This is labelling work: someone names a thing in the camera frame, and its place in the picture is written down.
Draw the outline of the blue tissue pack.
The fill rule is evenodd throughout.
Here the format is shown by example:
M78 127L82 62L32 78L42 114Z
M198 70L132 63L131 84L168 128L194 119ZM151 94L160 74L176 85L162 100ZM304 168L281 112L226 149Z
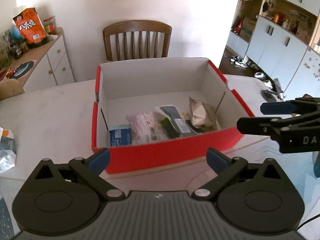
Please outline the blue tissue pack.
M130 146L131 129L129 125L117 125L109 130L111 147Z

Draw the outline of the silver foil snack bag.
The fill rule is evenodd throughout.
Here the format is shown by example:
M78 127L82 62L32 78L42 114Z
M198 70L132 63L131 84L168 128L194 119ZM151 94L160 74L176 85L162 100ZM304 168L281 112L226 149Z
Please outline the silver foil snack bag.
M207 133L221 129L216 110L210 104L189 98L189 119L187 124L197 133Z

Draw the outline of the green white snack pouch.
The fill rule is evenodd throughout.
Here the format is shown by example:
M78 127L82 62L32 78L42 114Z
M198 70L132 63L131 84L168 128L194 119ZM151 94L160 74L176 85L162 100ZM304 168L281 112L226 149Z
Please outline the green white snack pouch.
M180 116L173 105L155 107L159 122L169 139L192 137L197 133Z

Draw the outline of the pink printed snack bag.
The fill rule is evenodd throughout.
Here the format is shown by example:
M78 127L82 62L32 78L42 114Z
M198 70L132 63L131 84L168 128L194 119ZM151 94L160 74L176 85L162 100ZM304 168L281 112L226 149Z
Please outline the pink printed snack bag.
M144 112L134 115L127 115L131 129L131 144L145 145L169 140L159 119L162 116L158 112Z

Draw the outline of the black round table socket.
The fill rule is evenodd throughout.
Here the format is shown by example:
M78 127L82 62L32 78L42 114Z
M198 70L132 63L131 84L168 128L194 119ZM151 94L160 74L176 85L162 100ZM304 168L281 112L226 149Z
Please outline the black round table socket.
M274 94L269 90L262 90L260 94L266 102L271 103L271 102L277 101L276 98L274 97Z

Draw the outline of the white paper bag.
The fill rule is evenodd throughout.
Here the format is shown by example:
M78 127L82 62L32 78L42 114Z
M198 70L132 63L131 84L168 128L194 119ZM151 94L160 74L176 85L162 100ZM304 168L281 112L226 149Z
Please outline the white paper bag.
M1 128L0 136L0 173L3 173L15 167L16 142L11 130Z

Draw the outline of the red cardboard box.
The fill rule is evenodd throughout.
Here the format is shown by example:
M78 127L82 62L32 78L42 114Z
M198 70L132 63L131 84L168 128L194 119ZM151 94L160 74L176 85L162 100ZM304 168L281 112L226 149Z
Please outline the red cardboard box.
M92 150L106 147L112 175L150 170L225 151L253 112L207 58L157 58L97 67Z

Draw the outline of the round blue placemat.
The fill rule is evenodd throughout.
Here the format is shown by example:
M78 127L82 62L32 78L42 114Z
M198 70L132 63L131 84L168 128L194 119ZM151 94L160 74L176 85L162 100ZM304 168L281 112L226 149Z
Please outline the round blue placemat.
M4 198L0 200L0 240L9 240L14 237L14 230L8 207Z

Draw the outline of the white sideboard cabinet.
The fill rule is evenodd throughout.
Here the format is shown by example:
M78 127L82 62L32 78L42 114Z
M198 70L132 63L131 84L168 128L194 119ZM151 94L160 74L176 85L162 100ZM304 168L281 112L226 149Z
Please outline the white sideboard cabinet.
M1 72L1 100L37 90L74 83L64 31L57 38L30 49Z

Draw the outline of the brown wooden chair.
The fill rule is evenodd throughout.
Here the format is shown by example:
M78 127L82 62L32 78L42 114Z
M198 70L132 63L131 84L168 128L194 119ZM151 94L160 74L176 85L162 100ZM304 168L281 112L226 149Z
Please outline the brown wooden chair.
M152 20L130 20L103 29L107 61L167 57L172 27Z

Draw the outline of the red lid jar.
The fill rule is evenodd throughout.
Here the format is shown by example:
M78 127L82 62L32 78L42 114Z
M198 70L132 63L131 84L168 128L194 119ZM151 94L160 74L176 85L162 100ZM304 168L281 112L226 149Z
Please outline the red lid jar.
M55 32L55 17L51 16L45 20L43 20L44 28L47 33L54 33Z

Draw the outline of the orange snack bag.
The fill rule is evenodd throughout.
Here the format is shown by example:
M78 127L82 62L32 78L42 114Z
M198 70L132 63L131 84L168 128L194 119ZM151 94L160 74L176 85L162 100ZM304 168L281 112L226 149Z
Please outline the orange snack bag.
M13 21L29 48L37 48L49 42L35 8L24 9Z

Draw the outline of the white wall cabinets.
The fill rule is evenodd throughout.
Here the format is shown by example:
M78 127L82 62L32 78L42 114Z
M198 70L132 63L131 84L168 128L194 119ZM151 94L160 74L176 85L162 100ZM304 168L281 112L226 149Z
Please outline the white wall cabinets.
M282 98L319 96L319 0L238 0L226 48Z

